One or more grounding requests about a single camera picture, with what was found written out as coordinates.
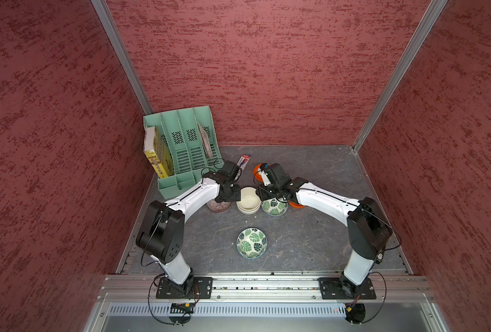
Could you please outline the orange bowl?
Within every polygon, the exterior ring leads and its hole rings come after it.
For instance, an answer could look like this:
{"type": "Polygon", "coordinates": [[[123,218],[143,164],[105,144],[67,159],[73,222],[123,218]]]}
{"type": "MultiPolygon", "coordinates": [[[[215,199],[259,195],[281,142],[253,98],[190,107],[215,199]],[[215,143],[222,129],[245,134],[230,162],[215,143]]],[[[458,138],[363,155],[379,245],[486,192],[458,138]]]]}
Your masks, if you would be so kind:
{"type": "Polygon", "coordinates": [[[295,208],[295,209],[302,209],[305,208],[305,206],[299,204],[299,203],[294,203],[292,201],[288,202],[289,206],[295,208]]]}
{"type": "Polygon", "coordinates": [[[262,175],[260,174],[261,171],[261,164],[258,164],[253,171],[254,174],[254,179],[255,181],[258,181],[259,183],[263,183],[262,175]]]}

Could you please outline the purple striped bowl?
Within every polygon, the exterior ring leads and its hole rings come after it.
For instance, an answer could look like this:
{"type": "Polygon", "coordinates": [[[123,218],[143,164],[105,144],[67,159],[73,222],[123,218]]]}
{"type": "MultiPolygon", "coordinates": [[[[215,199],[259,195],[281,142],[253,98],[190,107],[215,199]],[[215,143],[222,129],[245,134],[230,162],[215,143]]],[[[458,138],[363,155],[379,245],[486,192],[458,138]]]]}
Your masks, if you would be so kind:
{"type": "Polygon", "coordinates": [[[232,204],[231,202],[218,203],[215,200],[211,200],[207,203],[207,207],[213,213],[221,214],[228,211],[230,209],[231,204],[232,204]]]}

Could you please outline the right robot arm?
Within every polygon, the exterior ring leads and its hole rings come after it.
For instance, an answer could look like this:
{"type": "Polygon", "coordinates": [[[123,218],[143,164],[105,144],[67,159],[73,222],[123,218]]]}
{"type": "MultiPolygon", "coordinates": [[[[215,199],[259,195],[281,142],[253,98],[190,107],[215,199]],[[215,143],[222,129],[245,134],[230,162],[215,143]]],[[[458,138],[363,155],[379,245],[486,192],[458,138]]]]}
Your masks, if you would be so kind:
{"type": "Polygon", "coordinates": [[[375,200],[370,197],[350,199],[304,178],[292,179],[277,163],[264,163],[257,173],[262,178],[259,186],[262,197],[315,209],[347,227],[352,253],[340,282],[353,288],[362,285],[374,265],[382,260],[394,233],[375,200]]]}

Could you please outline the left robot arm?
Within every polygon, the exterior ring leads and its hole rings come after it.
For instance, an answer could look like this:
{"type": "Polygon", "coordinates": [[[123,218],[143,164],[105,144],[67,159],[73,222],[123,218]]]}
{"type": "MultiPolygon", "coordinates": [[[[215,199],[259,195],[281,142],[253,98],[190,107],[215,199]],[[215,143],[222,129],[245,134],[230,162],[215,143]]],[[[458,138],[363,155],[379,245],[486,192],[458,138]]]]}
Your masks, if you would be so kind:
{"type": "Polygon", "coordinates": [[[186,222],[210,201],[239,201],[241,188],[237,179],[241,173],[236,163],[226,160],[219,170],[206,172],[183,194],[165,202],[153,201],[147,208],[136,246],[158,263],[175,287],[189,290],[194,277],[181,253],[186,222]]]}

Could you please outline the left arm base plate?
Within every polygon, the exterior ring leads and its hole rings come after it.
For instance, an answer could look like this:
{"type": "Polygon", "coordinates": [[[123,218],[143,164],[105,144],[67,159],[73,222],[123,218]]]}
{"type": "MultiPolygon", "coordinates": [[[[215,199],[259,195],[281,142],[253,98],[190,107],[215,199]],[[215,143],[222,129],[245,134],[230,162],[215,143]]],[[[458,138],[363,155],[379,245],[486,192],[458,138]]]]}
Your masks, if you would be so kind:
{"type": "Polygon", "coordinates": [[[177,285],[166,278],[156,284],[156,299],[159,300],[205,300],[212,296],[213,279],[211,277],[193,277],[185,285],[177,285]]]}

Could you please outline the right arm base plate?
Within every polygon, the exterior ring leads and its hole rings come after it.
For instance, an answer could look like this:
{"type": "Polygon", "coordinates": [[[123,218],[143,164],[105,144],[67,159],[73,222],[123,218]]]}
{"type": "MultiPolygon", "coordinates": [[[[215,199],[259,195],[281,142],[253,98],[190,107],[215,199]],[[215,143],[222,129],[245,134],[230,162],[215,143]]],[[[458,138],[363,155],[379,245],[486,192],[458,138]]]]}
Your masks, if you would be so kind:
{"type": "Polygon", "coordinates": [[[370,278],[366,278],[361,285],[354,285],[350,281],[339,277],[321,277],[318,279],[320,293],[323,300],[376,300],[377,295],[370,278]]]}

